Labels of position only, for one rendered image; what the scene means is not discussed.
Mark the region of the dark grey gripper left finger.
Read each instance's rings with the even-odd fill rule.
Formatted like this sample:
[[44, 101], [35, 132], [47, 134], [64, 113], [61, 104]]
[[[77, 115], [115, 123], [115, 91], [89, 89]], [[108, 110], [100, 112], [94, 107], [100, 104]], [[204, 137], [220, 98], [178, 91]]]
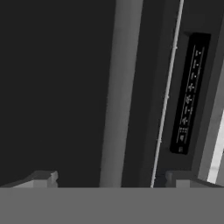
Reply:
[[56, 188], [58, 178], [57, 171], [35, 171], [24, 179], [1, 185], [1, 188]]

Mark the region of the dark grey dishwasher door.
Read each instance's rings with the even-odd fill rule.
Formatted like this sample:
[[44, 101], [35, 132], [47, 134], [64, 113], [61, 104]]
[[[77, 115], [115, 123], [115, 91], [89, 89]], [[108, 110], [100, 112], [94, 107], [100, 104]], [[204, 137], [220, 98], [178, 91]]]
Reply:
[[[116, 0], [0, 0], [0, 187], [57, 171], [100, 187]], [[198, 173], [224, 0], [143, 0], [122, 185]]]

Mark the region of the pale grey cupboard panel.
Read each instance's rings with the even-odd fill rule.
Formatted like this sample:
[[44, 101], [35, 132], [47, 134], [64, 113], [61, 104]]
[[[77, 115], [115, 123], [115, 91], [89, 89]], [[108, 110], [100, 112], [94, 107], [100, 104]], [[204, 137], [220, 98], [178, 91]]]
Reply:
[[213, 100], [198, 178], [224, 187], [224, 61]]

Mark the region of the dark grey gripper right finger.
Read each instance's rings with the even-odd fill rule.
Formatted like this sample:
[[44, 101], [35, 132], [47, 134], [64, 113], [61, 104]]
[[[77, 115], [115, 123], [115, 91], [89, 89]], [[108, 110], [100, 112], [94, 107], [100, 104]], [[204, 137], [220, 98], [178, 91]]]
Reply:
[[200, 176], [193, 171], [167, 171], [165, 174], [168, 188], [224, 188], [224, 185], [214, 184], [207, 176]]

